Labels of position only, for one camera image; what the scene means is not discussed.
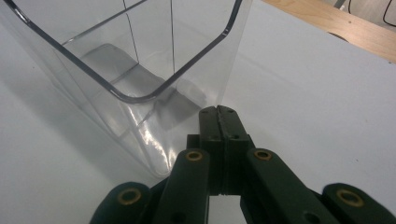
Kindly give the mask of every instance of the clear plastic container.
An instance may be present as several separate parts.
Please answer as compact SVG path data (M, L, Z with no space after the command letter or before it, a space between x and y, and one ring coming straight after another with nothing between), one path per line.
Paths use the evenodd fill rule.
M217 105L251 0L0 0L54 85L156 176Z

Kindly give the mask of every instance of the white tabletop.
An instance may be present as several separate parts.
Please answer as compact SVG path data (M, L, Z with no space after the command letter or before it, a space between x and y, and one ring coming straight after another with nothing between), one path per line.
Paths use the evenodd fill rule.
M0 68L0 223L88 223L97 195L158 181L1 25ZM254 1L222 104L309 188L348 183L396 214L395 96L395 64ZM238 203L212 198L209 223L244 223Z

